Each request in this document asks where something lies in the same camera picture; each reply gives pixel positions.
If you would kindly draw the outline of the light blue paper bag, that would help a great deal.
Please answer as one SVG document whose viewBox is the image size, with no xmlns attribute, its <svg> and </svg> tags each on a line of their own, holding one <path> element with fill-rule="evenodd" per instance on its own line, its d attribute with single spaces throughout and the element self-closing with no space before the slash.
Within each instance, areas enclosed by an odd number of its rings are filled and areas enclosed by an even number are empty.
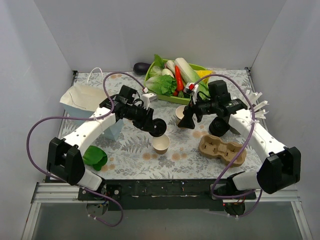
<svg viewBox="0 0 320 240">
<path fill-rule="evenodd" d="M 91 70 L 85 84 L 74 83 L 60 98 L 60 103 L 70 117 L 89 118 L 96 111 L 99 104 L 107 98 L 105 92 L 97 87 L 89 85 L 89 79 L 93 71 L 99 70 L 97 74 L 103 80 L 103 72 L 101 68 L 95 67 Z M 102 136 L 116 141 L 124 126 L 123 120 L 119 120 L 107 128 Z"/>
</svg>

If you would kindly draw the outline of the black cup lid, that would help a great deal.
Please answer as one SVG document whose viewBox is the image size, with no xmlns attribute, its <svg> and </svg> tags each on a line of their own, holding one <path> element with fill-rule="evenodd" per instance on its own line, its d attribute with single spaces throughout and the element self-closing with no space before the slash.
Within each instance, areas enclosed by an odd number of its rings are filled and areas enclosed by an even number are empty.
<svg viewBox="0 0 320 240">
<path fill-rule="evenodd" d="M 153 137 L 161 137 L 165 134 L 167 130 L 166 122 L 161 118 L 155 118 L 152 120 L 153 129 L 150 132 L 150 135 Z"/>
</svg>

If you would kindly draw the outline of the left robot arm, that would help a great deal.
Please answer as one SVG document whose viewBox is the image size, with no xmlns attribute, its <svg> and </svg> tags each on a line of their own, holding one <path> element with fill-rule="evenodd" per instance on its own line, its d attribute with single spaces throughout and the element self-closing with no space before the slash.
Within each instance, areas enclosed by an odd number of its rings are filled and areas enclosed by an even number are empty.
<svg viewBox="0 0 320 240">
<path fill-rule="evenodd" d="M 154 134 L 156 126 L 153 122 L 153 109 L 150 108 L 154 93 L 142 94 L 141 105 L 135 105 L 137 91 L 128 86 L 122 86 L 120 92 L 111 99 L 102 101 L 96 111 L 75 131 L 63 139 L 54 138 L 48 147 L 46 169 L 56 177 L 70 185 L 80 185 L 89 189 L 89 194 L 95 200 L 106 196 L 106 187 L 101 184 L 102 178 L 86 169 L 83 156 L 88 147 L 106 129 L 116 124 L 120 119 L 128 119 L 142 131 Z"/>
</svg>

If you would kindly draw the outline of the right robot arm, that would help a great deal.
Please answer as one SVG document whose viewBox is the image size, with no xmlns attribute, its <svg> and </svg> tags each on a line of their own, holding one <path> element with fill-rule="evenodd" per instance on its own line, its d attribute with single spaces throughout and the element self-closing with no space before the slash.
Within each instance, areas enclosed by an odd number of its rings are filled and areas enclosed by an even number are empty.
<svg viewBox="0 0 320 240">
<path fill-rule="evenodd" d="M 246 146 L 250 145 L 262 162 L 259 171 L 235 173 L 227 178 L 225 185 L 219 188 L 213 186 L 212 195 L 215 198 L 237 199 L 256 189 L 273 194 L 298 183 L 301 174 L 301 152 L 296 147 L 288 148 L 256 122 L 258 114 L 250 100 L 243 102 L 238 98 L 232 99 L 225 81 L 210 82 L 208 90 L 209 96 L 203 100 L 198 83 L 186 85 L 184 92 L 191 95 L 191 100 L 184 108 L 184 116 L 178 127 L 194 129 L 193 117 L 197 118 L 197 122 L 201 122 L 204 115 L 216 114 L 213 122 L 218 125 L 213 128 L 214 134 L 224 135 L 232 128 L 246 139 L 231 160 L 234 162 Z"/>
</svg>

